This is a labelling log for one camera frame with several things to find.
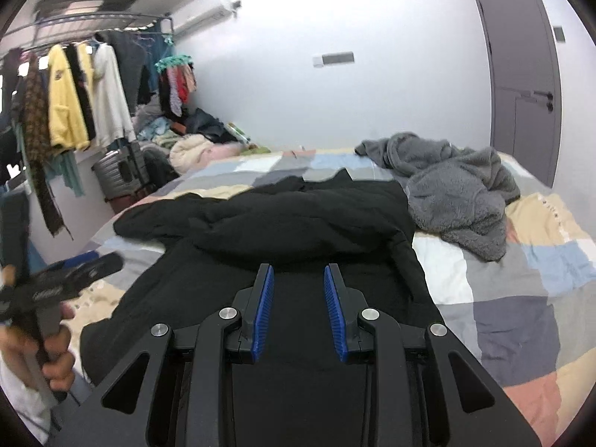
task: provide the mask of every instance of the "patchwork bedsheet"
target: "patchwork bedsheet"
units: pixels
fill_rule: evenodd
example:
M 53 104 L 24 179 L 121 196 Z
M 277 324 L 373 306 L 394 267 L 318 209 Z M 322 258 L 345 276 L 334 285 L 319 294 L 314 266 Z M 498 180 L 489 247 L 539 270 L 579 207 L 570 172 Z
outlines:
M 449 328 L 504 388 L 550 447 L 596 381 L 596 245 L 558 195 L 510 156 L 520 200 L 507 209 L 507 253 L 485 262 L 434 235 L 413 247 L 428 289 Z M 346 168 L 355 180 L 392 180 L 388 170 L 351 149 L 283 152 L 214 162 L 190 171 L 139 203 L 194 192 L 228 198 L 284 177 L 325 180 Z M 118 251 L 124 269 L 74 301 L 77 347 L 84 324 L 111 314 L 123 292 L 163 253 L 161 245 L 117 237 L 108 222 L 88 249 Z

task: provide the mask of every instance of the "gray fleece blanket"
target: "gray fleece blanket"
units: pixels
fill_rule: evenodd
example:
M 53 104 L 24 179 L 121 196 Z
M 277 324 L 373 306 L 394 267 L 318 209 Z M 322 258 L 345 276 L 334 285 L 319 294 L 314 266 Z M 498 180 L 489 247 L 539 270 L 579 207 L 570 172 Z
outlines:
M 447 140 L 398 133 L 363 141 L 355 152 L 394 170 L 419 228 L 485 260 L 505 254 L 505 205 L 520 190 L 494 148 L 460 149 Z

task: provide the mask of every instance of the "gray door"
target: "gray door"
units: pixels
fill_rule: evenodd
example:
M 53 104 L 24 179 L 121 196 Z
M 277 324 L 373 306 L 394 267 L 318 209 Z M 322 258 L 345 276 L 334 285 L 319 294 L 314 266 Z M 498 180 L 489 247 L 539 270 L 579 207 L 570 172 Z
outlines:
M 542 0 L 477 1 L 491 62 L 491 144 L 552 186 L 561 136 L 561 84 Z

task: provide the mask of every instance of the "black jacket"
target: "black jacket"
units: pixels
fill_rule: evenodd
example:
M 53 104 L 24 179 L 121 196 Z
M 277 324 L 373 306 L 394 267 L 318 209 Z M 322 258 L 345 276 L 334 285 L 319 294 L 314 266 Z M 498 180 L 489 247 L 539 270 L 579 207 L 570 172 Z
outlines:
M 420 327 L 442 322 L 397 182 L 353 182 L 342 170 L 326 182 L 290 177 L 229 200 L 189 194 L 134 207 L 114 230 L 156 238 L 166 253 L 111 319 L 83 329 L 82 362 L 93 382 L 152 325 L 198 324 L 250 287 L 261 262 L 273 265 L 263 356 L 233 369 L 239 445 L 360 445 L 365 367 L 345 366 L 335 354 L 323 292 L 329 262 L 369 306 Z

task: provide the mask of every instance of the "suitcase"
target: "suitcase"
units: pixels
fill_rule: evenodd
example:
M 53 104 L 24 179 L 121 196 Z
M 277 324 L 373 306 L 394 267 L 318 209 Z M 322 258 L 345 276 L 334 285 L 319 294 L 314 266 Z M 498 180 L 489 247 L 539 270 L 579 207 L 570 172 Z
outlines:
M 136 141 L 108 152 L 91 169 L 106 200 L 133 195 L 149 183 L 141 146 Z

